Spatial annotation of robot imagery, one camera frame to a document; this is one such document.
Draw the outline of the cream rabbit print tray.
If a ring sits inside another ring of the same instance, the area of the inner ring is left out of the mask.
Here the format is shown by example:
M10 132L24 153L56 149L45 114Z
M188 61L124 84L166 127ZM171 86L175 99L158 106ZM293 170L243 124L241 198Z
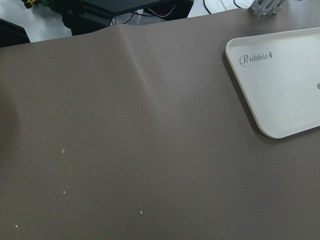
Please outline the cream rabbit print tray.
M259 130L285 138L320 125L320 30L231 39L225 55Z

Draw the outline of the black gripper stand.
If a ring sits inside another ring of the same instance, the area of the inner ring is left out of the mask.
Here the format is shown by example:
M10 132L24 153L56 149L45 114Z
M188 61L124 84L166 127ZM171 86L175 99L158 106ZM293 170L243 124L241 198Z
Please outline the black gripper stand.
M61 16L71 34L82 35L109 27L115 18L128 14L123 24L135 16L176 20L186 18L193 0L61 0Z

